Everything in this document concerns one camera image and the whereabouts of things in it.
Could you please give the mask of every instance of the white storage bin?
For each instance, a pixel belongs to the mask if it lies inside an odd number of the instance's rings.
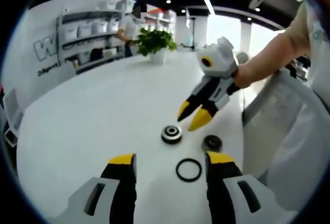
[[[113,57],[116,54],[117,54],[117,49],[115,49],[115,48],[111,48],[111,49],[108,49],[108,50],[103,50],[103,57],[105,57],[105,58]]]
[[[117,32],[119,29],[119,21],[117,20],[110,20],[107,24],[107,32]]]
[[[64,29],[65,41],[71,41],[77,38],[77,27],[67,27]]]
[[[91,52],[90,51],[81,52],[77,55],[77,57],[80,65],[88,63],[91,59]]]
[[[78,36],[79,37],[87,37],[92,34],[92,25],[89,24],[82,24],[78,26]]]
[[[99,34],[106,32],[107,32],[107,22],[97,21],[92,24],[92,34]]]

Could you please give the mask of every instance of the white wall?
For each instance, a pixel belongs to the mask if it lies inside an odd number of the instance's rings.
[[[56,18],[65,9],[96,10],[105,2],[118,1],[121,0],[52,0],[27,11],[11,38],[5,56],[2,71],[4,91],[33,82],[39,77],[38,72],[58,63]],[[148,5],[148,11],[155,8]]]
[[[217,39],[220,37],[226,37],[234,46],[234,51],[240,50],[241,21],[221,15],[210,15],[207,23],[206,43],[208,45],[217,43]]]
[[[251,26],[250,55],[256,56],[263,48],[277,36],[277,33],[271,29],[258,24]]]
[[[195,45],[196,47],[203,47],[206,44],[207,33],[207,18],[208,17],[195,17]],[[187,45],[189,36],[192,34],[192,21],[190,21],[189,29],[186,27],[186,17],[176,17],[175,27],[175,42],[180,45]]]
[[[241,44],[240,50],[249,54],[251,43],[251,24],[241,22]]]

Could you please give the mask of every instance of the wall lettering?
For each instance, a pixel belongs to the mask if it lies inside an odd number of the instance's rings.
[[[43,68],[40,71],[38,71],[38,76],[40,77],[42,74],[48,73],[51,69],[54,69],[56,67],[58,67],[58,63],[55,63],[55,64],[51,65],[50,67]]]
[[[52,34],[43,38],[41,41],[36,41],[33,44],[38,61],[43,61],[48,56],[53,56],[57,53],[56,49],[56,34]]]

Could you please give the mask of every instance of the small bearing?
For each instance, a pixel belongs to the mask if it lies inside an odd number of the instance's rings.
[[[219,152],[222,148],[222,140],[216,135],[205,136],[202,149],[203,151]]]
[[[180,127],[169,125],[161,131],[161,139],[167,144],[177,144],[181,138],[182,129]]]

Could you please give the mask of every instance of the white table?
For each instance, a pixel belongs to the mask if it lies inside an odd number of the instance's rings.
[[[55,217],[74,191],[101,175],[109,159],[136,153],[135,223],[211,223],[201,142],[218,135],[223,152],[242,168],[239,92],[205,127],[187,131],[194,114],[182,121],[179,145],[160,138],[164,126],[177,125],[178,110],[202,75],[194,53],[172,53],[164,66],[137,56],[95,68],[48,92],[30,105],[20,127],[17,167],[28,198],[43,216]],[[203,166],[196,182],[182,182],[175,174],[186,157]],[[183,172],[194,176],[196,169],[186,165]]]

